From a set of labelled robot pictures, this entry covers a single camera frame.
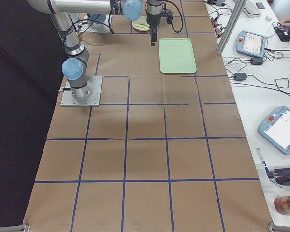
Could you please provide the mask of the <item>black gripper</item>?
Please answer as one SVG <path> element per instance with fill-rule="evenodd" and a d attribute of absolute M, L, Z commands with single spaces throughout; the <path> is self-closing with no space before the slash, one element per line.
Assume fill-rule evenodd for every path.
<path fill-rule="evenodd" d="M 157 25 L 150 25 L 150 45 L 154 46 L 157 41 Z"/>

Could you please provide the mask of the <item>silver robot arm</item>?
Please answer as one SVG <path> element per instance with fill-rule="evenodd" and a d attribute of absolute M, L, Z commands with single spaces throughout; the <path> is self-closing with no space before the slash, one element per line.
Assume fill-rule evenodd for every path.
<path fill-rule="evenodd" d="M 62 71 L 70 84 L 70 96 L 77 100 L 87 100 L 97 88 L 86 76 L 89 51 L 80 42 L 69 14 L 123 15 L 133 21 L 141 16 L 143 9 L 140 0 L 29 0 L 28 4 L 50 15 L 68 55 Z"/>

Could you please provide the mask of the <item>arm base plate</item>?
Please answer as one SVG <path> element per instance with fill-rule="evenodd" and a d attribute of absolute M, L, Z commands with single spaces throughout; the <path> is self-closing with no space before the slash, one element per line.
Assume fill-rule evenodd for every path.
<path fill-rule="evenodd" d="M 87 14 L 89 32 L 111 34 L 111 15 L 106 14 Z"/>
<path fill-rule="evenodd" d="M 62 107 L 98 107 L 100 105 L 103 76 L 87 76 L 87 85 L 75 89 L 66 81 L 65 87 L 60 91 L 63 93 L 61 99 Z"/>

